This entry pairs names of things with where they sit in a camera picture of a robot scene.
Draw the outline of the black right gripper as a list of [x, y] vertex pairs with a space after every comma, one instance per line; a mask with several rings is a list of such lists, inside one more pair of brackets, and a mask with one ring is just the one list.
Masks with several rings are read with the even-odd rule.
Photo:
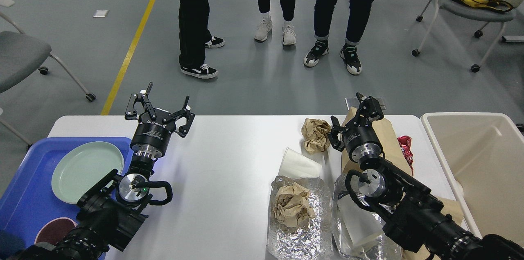
[[349, 121], [348, 131], [341, 126], [338, 118], [331, 116], [332, 127], [328, 138], [331, 146], [342, 152], [345, 148], [352, 162], [359, 162], [367, 154], [382, 154], [382, 144], [372, 128], [372, 123], [382, 120], [384, 113], [378, 100], [372, 96], [356, 93], [359, 107], [355, 116]]

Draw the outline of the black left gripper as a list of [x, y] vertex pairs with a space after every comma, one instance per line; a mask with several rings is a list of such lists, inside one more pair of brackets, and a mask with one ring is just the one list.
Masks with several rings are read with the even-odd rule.
[[[163, 124], [154, 122], [157, 119], [157, 113], [148, 97], [152, 85], [153, 83], [150, 81], [146, 90], [141, 90], [138, 94], [131, 94], [126, 108], [125, 120], [139, 121], [130, 144], [133, 154], [148, 158], [160, 158], [165, 155], [172, 133], [176, 133], [182, 138], [186, 137], [195, 114], [191, 112], [188, 105], [190, 97], [186, 96], [182, 109], [173, 113], [168, 112], [167, 117], [163, 118]], [[144, 109], [142, 114], [138, 114], [135, 109], [137, 103], [141, 104]], [[185, 124], [176, 125], [176, 121], [181, 118], [185, 119]]]

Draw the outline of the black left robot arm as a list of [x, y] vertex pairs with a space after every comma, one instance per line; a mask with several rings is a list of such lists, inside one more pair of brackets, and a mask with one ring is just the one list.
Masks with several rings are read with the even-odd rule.
[[163, 206], [172, 201], [169, 182], [151, 181], [155, 162], [165, 155], [173, 133], [185, 137], [195, 115], [186, 96], [176, 112], [155, 108], [149, 100], [152, 83], [129, 99], [125, 119], [136, 120], [131, 139], [133, 152], [128, 171], [111, 169], [89, 185], [77, 200], [79, 224], [58, 243], [38, 243], [21, 249], [11, 260], [97, 260], [110, 247], [123, 251], [147, 216], [146, 206]]

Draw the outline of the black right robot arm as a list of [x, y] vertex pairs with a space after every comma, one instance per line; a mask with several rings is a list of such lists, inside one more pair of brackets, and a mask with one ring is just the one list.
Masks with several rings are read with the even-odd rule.
[[359, 107], [345, 125], [332, 116], [329, 140], [338, 151], [346, 150], [359, 166], [346, 176], [346, 189], [359, 208], [377, 213], [385, 222], [382, 230], [403, 249], [417, 252], [425, 246], [429, 259], [522, 260], [523, 248], [500, 235], [474, 236], [451, 215], [431, 189], [385, 158], [372, 123], [384, 113], [376, 98], [356, 93]]

